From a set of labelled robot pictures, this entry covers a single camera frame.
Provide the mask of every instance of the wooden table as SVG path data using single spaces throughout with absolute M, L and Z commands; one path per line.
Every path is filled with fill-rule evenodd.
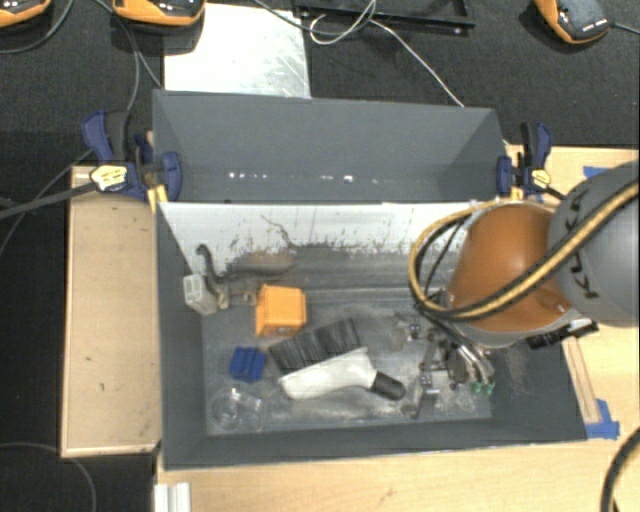
M 637 158 L 554 148 L 547 170 L 568 192 L 583 166 Z M 87 169 L 74 170 L 74 185 L 86 179 Z M 151 214 L 126 198 L 89 194 L 72 201 L 69 226 L 61 452 L 151 451 L 161 437 Z M 180 472 L 160 464 L 157 479 L 190 482 L 195 512 L 596 511 L 613 454 L 640 425 L 638 332 L 604 328 L 579 346 L 595 396 L 621 424 L 618 441 Z M 621 512 L 640 510 L 639 482 L 636 455 L 617 487 Z

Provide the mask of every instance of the blue tape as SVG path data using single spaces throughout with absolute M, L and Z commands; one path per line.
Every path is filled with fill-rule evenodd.
M 600 410 L 600 423 L 586 424 L 587 438 L 589 439 L 612 439 L 620 437 L 620 422 L 613 421 L 609 413 L 609 406 L 604 400 L 596 398 L 596 404 Z
M 590 167 L 588 165 L 585 165 L 582 168 L 582 172 L 584 173 L 584 177 L 587 178 L 587 179 L 593 178 L 597 174 L 602 174 L 603 172 L 606 172 L 608 170 L 609 169 L 607 169 L 606 167 Z

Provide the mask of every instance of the clamp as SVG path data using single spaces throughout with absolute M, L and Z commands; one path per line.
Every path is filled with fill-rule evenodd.
M 523 197 L 549 193 L 557 197 L 551 188 L 551 177 L 544 165 L 551 153 L 552 138 L 549 129 L 542 123 L 520 125 L 524 153 L 518 153 L 518 165 L 511 158 L 501 156 L 496 169 L 496 187 L 501 196 L 513 195 L 515 191 Z
M 153 149 L 148 140 L 136 136 L 136 162 L 127 158 L 127 126 L 129 112 L 99 110 L 82 123 L 82 136 L 100 162 L 91 174 L 100 192 L 118 193 L 139 201 L 147 200 L 147 191 L 156 185 L 166 187 L 167 198 L 175 201 L 180 195 L 182 169 L 178 154 L 163 153 L 154 163 Z

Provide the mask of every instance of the orange device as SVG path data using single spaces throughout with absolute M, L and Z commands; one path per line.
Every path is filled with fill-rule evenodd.
M 51 0 L 0 0 L 0 29 L 28 21 L 50 4 Z
M 121 18 L 163 27 L 188 27 L 198 21 L 206 0 L 112 0 Z
M 469 228 L 449 283 L 452 307 L 473 304 L 526 272 L 547 250 L 552 212 L 536 203 L 507 204 L 480 216 Z M 552 278 L 504 311 L 471 325 L 491 332 L 545 327 L 569 310 Z
M 613 26 L 596 0 L 534 0 L 545 21 L 570 44 L 595 41 Z
M 256 305 L 256 336 L 293 336 L 307 322 L 307 302 L 299 288 L 263 285 Z

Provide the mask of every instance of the black floor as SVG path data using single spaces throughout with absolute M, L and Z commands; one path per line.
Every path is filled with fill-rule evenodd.
M 66 1 L 54 1 L 57 16 Z M 640 38 L 615 30 L 569 47 L 542 26 L 527 0 L 468 3 L 477 26 L 466 37 L 396 28 L 467 106 L 497 109 L 505 138 L 518 142 L 519 123 L 530 120 L 549 126 L 556 144 L 638 146 Z M 602 3 L 621 23 L 640 26 L 635 0 Z M 0 38 L 0 49 L 15 41 Z M 160 74 L 161 38 L 138 41 Z M 48 43 L 0 55 L 0 197 L 33 198 L 84 152 L 79 126 L 88 114 L 125 108 L 134 79 L 126 48 L 106 12 L 77 0 Z M 314 96 L 451 104 L 375 27 L 333 47 L 307 48 Z M 132 133 L 151 126 L 151 86 L 143 73 Z M 62 180 L 53 191 L 65 186 Z M 0 221 L 0 244 L 11 224 Z M 0 256 L 0 443 L 58 443 L 64 300 L 65 207 L 57 205 L 28 215 Z M 149 456 L 83 462 L 98 510 L 149 509 Z M 0 510 L 86 511 L 88 489 L 81 470 L 54 454 L 0 445 Z

